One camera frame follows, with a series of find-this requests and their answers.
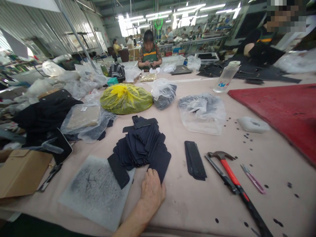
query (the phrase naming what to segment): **work table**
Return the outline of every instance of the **work table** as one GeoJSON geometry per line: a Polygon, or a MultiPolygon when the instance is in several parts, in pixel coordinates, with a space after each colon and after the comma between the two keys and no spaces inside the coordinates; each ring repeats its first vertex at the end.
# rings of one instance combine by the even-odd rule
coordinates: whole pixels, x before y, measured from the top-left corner
{"type": "MultiPolygon", "coordinates": [[[[273,236],[307,235],[311,227],[309,221],[314,220],[316,207],[315,169],[274,129],[264,134],[244,131],[238,124],[237,118],[249,116],[258,119],[259,117],[227,95],[227,91],[232,89],[293,84],[265,82],[263,85],[251,85],[243,80],[234,79],[227,91],[216,94],[224,101],[227,115],[222,134],[211,136],[188,131],[181,122],[177,102],[180,97],[186,95],[203,92],[215,94],[212,88],[217,78],[201,78],[195,74],[178,76],[161,74],[158,77],[168,78],[177,84],[175,102],[163,111],[158,111],[155,106],[152,106],[137,115],[147,119],[157,119],[159,131],[165,134],[165,144],[172,157],[164,179],[167,189],[166,199],[151,220],[146,232],[155,232],[154,236],[161,236],[158,233],[174,231],[179,236],[236,237],[256,236],[254,231],[259,233],[241,198],[230,192],[204,158],[207,152],[222,150],[238,157],[234,161],[227,162],[273,236]],[[249,133],[248,139],[244,137],[246,133],[249,133]],[[189,175],[184,141],[196,142],[206,171],[206,181],[195,180],[189,175]],[[262,185],[267,185],[264,187],[265,195],[259,193],[251,183],[241,169],[241,164],[248,166],[262,185]],[[288,182],[292,184],[292,188],[288,187],[288,182]]],[[[301,84],[314,82],[316,82],[315,76],[312,79],[303,80],[301,84]]],[[[150,83],[136,85],[144,87],[147,91],[151,90],[150,83]]],[[[118,116],[113,127],[106,129],[106,136],[101,141],[94,144],[78,141],[74,144],[73,153],[44,193],[22,197],[1,208],[26,213],[75,232],[110,236],[111,233],[104,227],[58,203],[58,198],[89,155],[106,159],[113,153],[116,142],[125,136],[122,133],[123,127],[133,124],[133,115],[118,116]]],[[[213,158],[213,161],[224,171],[217,159],[213,158]]],[[[140,198],[141,182],[146,170],[147,166],[136,170],[121,222],[127,219],[140,198]]]]}

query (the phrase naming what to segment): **water bottle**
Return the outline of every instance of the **water bottle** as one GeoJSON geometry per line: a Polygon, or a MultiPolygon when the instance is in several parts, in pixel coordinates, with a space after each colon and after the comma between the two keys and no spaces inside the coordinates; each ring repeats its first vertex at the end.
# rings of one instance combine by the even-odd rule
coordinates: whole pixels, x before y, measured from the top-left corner
{"type": "Polygon", "coordinates": [[[229,86],[231,80],[238,72],[240,61],[231,61],[228,66],[224,67],[221,76],[218,78],[217,84],[213,89],[214,92],[224,92],[229,86]]]}

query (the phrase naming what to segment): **red mat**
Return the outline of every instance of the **red mat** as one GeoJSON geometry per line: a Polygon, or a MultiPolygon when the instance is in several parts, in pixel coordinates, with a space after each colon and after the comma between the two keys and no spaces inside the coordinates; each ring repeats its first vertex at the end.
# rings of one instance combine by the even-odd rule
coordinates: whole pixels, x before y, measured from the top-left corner
{"type": "Polygon", "coordinates": [[[316,167],[316,84],[230,90],[316,167]]]}

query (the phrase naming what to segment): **pink scissors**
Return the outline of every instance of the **pink scissors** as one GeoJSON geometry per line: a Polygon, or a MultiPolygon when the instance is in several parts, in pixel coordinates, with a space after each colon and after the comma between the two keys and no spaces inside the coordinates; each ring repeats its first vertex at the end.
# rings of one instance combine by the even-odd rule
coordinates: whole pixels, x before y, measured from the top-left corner
{"type": "Polygon", "coordinates": [[[259,192],[261,192],[262,194],[266,194],[266,192],[264,191],[263,187],[261,186],[261,184],[259,183],[259,181],[250,173],[250,170],[244,165],[240,165],[241,168],[243,169],[243,171],[246,173],[246,175],[248,176],[248,178],[251,180],[251,182],[256,186],[256,188],[259,190],[259,192]]]}

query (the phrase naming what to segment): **yellow-green plastic bag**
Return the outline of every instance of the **yellow-green plastic bag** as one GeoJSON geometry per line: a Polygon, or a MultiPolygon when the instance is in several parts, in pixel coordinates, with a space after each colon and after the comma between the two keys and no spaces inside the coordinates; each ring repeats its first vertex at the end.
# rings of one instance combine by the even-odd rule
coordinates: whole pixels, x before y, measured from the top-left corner
{"type": "Polygon", "coordinates": [[[100,98],[102,108],[114,114],[125,115],[144,111],[152,106],[152,97],[142,87],[115,84],[108,87],[100,98]]]}

